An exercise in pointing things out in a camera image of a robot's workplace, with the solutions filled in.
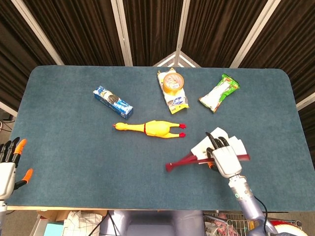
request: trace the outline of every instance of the oreo cookie box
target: oreo cookie box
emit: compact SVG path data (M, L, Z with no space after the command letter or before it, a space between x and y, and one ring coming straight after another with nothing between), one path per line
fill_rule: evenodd
M117 114L123 118L128 119L133 114L133 107L125 101L121 100L118 96L114 95L111 91L99 86L93 91L94 97L113 109Z

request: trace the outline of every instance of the food package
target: food package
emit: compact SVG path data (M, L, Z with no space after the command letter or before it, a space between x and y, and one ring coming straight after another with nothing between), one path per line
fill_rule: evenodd
M218 85L210 93L199 98L199 101L215 113L221 102L239 88L240 85L237 81L233 80L227 74L222 74L222 79Z
M171 68L169 71L162 73L159 71L157 79L171 114L189 107L183 88L184 78L176 73L175 69Z
M93 91L94 97L113 109L117 114L123 118L128 119L133 114L133 107L121 100L118 96L114 95L111 91L99 86Z

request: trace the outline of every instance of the orange fingertip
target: orange fingertip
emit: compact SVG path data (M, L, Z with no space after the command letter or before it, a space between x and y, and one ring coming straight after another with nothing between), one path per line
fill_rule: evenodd
M26 145L28 141L26 139L23 139L15 148L14 154L20 154L22 155L23 148Z
M22 180L25 180L27 183L29 183L32 175L33 175L33 169L29 169Z
M209 168L211 169L211 168L213 168L215 165L214 165L213 162L208 162L208 166L209 166Z

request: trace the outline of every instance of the green snack bag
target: green snack bag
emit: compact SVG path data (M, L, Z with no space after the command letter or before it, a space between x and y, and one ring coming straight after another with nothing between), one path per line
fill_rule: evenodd
M240 84L236 80L227 74L222 74L222 79L218 85L210 93L199 98L199 101L215 113L221 102L239 88Z

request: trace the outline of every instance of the white cloth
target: white cloth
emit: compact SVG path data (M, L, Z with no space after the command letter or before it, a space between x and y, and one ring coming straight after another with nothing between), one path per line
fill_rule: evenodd
M62 236L88 236L101 220L99 214L71 211L64 220ZM99 227L92 236L99 236Z

